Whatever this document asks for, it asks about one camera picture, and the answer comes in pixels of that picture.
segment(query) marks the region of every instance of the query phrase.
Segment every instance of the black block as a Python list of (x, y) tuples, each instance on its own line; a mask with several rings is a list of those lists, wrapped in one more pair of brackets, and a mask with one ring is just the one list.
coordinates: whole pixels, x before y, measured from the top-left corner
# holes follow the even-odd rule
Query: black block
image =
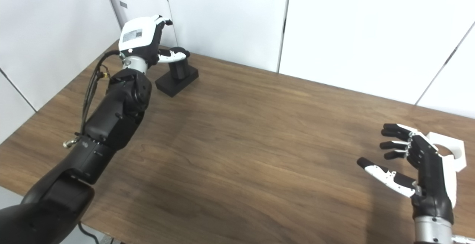
[(188, 67), (190, 69), (190, 74), (182, 80), (173, 78), (171, 71), (165, 73), (155, 81), (157, 89), (170, 97), (174, 97), (177, 93), (179, 93), (198, 78), (198, 70), (192, 66)]

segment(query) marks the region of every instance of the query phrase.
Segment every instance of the wood grain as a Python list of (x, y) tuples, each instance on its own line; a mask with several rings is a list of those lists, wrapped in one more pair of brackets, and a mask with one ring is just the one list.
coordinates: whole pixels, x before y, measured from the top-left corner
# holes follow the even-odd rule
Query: wood grain
[[(473, 232), (475, 120), (205, 56), (190, 63), (200, 78), (174, 98), (153, 90), (85, 224), (129, 244), (412, 243), (409, 200), (356, 165), (366, 156), (416, 176), (382, 158), (380, 130), (394, 122), (465, 141), (454, 232)], [(24, 194), (68, 153), (91, 68), (0, 146), (0, 185)]]

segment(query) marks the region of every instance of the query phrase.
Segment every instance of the white robotic hand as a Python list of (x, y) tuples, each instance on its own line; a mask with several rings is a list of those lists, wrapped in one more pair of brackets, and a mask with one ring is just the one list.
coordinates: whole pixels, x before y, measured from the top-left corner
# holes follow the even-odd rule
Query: white robotic hand
[(125, 68), (141, 72), (156, 63), (174, 63), (184, 60), (190, 53), (184, 48), (159, 49), (162, 30), (172, 25), (170, 19), (158, 14), (152, 17), (138, 17), (125, 23), (119, 39), (119, 50)]
[[(380, 144), (381, 149), (394, 149), (385, 153), (385, 159), (407, 159), (417, 169), (417, 180), (363, 157), (357, 163), (387, 187), (411, 198), (415, 244), (472, 243), (473, 239), (452, 235), (456, 172), (466, 166), (463, 141), (432, 132), (425, 136), (401, 124), (385, 124), (381, 134), (399, 139)], [(447, 147), (453, 154), (441, 156), (435, 144)]]
[[(429, 133), (429, 137), (426, 137), (417, 129), (402, 124), (384, 124), (381, 134), (383, 136), (396, 137), (400, 140), (380, 143), (381, 149), (394, 149), (384, 154), (384, 158), (387, 160), (405, 158), (414, 168), (419, 169), (424, 152), (433, 152), (436, 156), (441, 157), (444, 168), (445, 190), (451, 200), (452, 207), (455, 206), (456, 172), (466, 166), (465, 148), (462, 141), (435, 133)], [(435, 144), (447, 146), (453, 154), (447, 156), (438, 154), (438, 148)], [(390, 171), (386, 167), (378, 166), (366, 158), (360, 158), (357, 163), (366, 172), (401, 195), (411, 197), (420, 190), (414, 178)]]

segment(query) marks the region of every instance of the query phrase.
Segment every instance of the cable connector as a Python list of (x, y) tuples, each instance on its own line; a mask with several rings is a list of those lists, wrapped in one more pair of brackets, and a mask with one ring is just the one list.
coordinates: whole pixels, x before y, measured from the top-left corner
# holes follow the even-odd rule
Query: cable connector
[(63, 147), (64, 148), (70, 148), (71, 146), (75, 145), (78, 142), (79, 138), (76, 137), (75, 139), (71, 139), (68, 141), (63, 142)]

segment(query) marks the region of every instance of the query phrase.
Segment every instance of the black robotic arm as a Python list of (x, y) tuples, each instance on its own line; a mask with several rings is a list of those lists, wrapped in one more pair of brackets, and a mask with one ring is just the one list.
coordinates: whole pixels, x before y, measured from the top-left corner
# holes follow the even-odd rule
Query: black robotic arm
[[(158, 15), (125, 24), (120, 51), (107, 52), (96, 67), (108, 56), (118, 55), (123, 69), (110, 77), (104, 99), (82, 124), (76, 139), (66, 144), (75, 144), (70, 153), (32, 186), (20, 205), (0, 210), (1, 243), (59, 244), (78, 224), (94, 197), (90, 185), (128, 144), (144, 118), (152, 89), (145, 76), (147, 69), (160, 57), (173, 60), (171, 53), (164, 56), (158, 49), (165, 25), (171, 21)], [(179, 61), (189, 53), (173, 55)]]

